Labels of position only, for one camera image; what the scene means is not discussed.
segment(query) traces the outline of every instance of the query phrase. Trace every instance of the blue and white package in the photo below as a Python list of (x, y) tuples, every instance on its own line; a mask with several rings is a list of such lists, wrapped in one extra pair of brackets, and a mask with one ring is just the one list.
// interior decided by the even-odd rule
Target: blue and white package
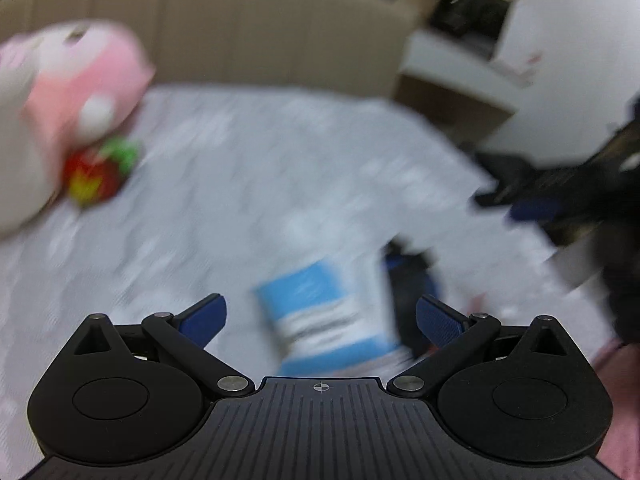
[(397, 346), (372, 327), (324, 260), (260, 286), (257, 295), (287, 349), (280, 375), (328, 375)]

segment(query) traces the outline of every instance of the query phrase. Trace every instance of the upholstered headboard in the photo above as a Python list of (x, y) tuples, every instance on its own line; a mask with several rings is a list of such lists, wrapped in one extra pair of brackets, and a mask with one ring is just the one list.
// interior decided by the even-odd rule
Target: upholstered headboard
[(415, 15), (393, 0), (0, 0), (0, 41), (81, 18), (123, 22), (157, 82), (391, 95)]

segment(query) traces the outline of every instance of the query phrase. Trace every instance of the white quilted fabric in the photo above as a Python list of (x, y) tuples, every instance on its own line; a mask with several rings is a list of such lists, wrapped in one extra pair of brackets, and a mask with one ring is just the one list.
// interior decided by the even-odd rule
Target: white quilted fabric
[(553, 314), (588, 356), (609, 337), (597, 307), (567, 294), (544, 264), (551, 249), (538, 231), (472, 211), (468, 198), (484, 177), (394, 105), (159, 87), (132, 135), (146, 155), (113, 201), (83, 213), (62, 201), (0, 242), (4, 480), (39, 460), (26, 403), (87, 314), (133, 323), (220, 292), (228, 323), (207, 349), (259, 382), (278, 355), (252, 288), (326, 254), (349, 267), (398, 233), (434, 249), (447, 290), (485, 293), (504, 323)]

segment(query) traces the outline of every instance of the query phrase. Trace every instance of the white pom-pom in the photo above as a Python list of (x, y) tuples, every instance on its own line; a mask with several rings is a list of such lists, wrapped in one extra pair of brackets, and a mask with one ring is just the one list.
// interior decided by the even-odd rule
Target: white pom-pom
[(115, 101), (110, 96), (94, 94), (89, 97), (78, 116), (76, 144), (86, 145), (100, 139), (111, 130), (115, 117)]

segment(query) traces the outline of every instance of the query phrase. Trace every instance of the pink and white stuffed animal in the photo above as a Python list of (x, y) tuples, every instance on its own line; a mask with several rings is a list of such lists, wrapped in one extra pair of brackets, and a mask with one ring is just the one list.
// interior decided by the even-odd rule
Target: pink and white stuffed animal
[(63, 23), (0, 45), (0, 234), (47, 204), (68, 152), (119, 126), (154, 72), (117, 23)]

